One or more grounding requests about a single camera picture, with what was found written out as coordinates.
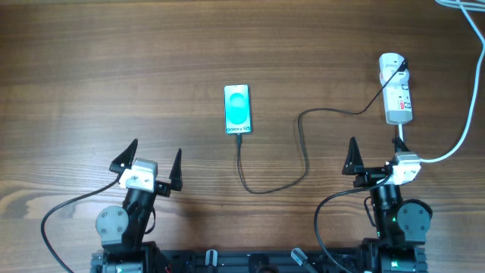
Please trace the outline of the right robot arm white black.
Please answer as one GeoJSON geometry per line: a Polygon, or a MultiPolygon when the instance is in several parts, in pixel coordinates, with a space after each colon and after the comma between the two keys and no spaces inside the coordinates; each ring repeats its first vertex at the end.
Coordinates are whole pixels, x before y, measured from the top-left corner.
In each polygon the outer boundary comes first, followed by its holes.
{"type": "Polygon", "coordinates": [[[322,200],[314,213],[314,232],[330,262],[343,272],[425,272],[421,246],[426,243],[433,217],[432,208],[419,199],[402,198],[400,187],[412,182],[421,170],[419,156],[398,136],[393,138],[394,156],[381,167],[364,165],[356,138],[349,140],[342,174],[353,176],[353,188],[322,200]],[[376,228],[375,238],[365,238],[346,258],[324,245],[318,216],[325,204],[337,197],[368,192],[372,208],[366,209],[376,228]]]}

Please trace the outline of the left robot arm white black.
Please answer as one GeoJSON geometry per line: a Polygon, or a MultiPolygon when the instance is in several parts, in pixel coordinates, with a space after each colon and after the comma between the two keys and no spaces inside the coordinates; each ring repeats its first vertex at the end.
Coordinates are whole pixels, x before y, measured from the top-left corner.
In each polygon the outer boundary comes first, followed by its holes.
{"type": "Polygon", "coordinates": [[[48,251],[67,272],[72,270],[61,260],[47,238],[45,225],[57,210],[101,193],[115,184],[127,190],[121,206],[109,206],[97,216],[95,229],[102,245],[102,252],[92,257],[91,272],[172,272],[170,260],[153,241],[143,237],[153,231],[147,227],[150,218],[156,217],[157,196],[169,197],[173,191],[183,188],[181,162],[182,150],[178,149],[169,175],[169,183],[159,181],[158,163],[136,158],[138,140],[118,155],[110,164],[109,171],[117,176],[109,185],[91,193],[69,199],[50,209],[41,220],[40,233],[48,251]]]}

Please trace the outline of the turquoise Galaxy S25 smartphone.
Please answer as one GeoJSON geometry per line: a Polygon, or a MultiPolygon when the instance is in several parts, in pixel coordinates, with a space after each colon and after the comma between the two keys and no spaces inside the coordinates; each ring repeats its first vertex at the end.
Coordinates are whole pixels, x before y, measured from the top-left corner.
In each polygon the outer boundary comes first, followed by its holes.
{"type": "Polygon", "coordinates": [[[226,134],[252,132],[251,103],[247,84],[224,87],[224,121],[226,134]]]}

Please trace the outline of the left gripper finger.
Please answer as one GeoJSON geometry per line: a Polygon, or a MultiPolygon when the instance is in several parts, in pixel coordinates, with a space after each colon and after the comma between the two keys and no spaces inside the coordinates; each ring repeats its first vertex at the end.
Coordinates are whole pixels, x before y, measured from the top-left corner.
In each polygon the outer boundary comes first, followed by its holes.
{"type": "Polygon", "coordinates": [[[110,164],[109,171],[116,174],[123,174],[127,168],[131,168],[138,146],[138,139],[134,139],[132,143],[110,164]]]}
{"type": "Polygon", "coordinates": [[[169,179],[171,180],[170,189],[174,191],[181,191],[183,188],[181,163],[182,163],[182,149],[179,148],[177,150],[177,154],[174,159],[174,163],[169,175],[169,179]]]}

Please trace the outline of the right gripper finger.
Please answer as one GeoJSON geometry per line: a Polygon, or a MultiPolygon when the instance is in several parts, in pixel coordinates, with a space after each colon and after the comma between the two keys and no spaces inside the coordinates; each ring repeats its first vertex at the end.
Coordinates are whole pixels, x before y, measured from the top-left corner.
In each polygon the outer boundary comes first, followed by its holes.
{"type": "Polygon", "coordinates": [[[399,136],[393,137],[392,142],[394,144],[395,152],[409,152],[409,148],[405,145],[405,143],[399,136]]]}
{"type": "Polygon", "coordinates": [[[346,160],[343,164],[343,175],[357,175],[364,172],[364,164],[358,147],[357,139],[353,136],[349,140],[346,160]]]}

